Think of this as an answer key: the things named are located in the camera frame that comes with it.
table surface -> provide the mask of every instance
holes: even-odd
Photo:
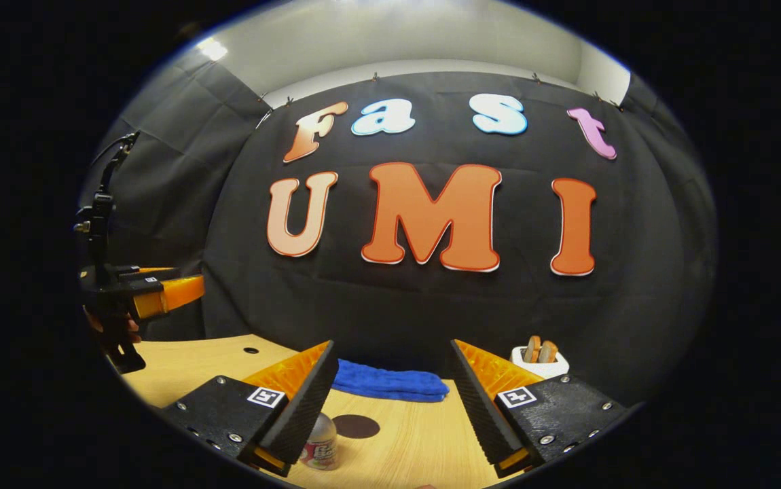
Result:
[[[252,347],[258,353],[247,353]],[[165,408],[216,375],[246,378],[297,353],[255,335],[200,341],[143,341],[136,344],[146,368],[124,374],[134,392],[150,405]],[[331,418],[358,414],[378,422],[368,439],[337,438],[339,467],[319,471],[298,463],[288,477],[314,488],[375,487],[437,489],[492,486],[502,480],[484,458],[452,380],[437,403],[356,396],[331,389],[322,412]]]

blue cloth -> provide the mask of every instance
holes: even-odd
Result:
[[[392,372],[343,359],[339,359],[333,387],[358,396],[415,402],[440,402],[449,390],[438,375],[430,372]]]

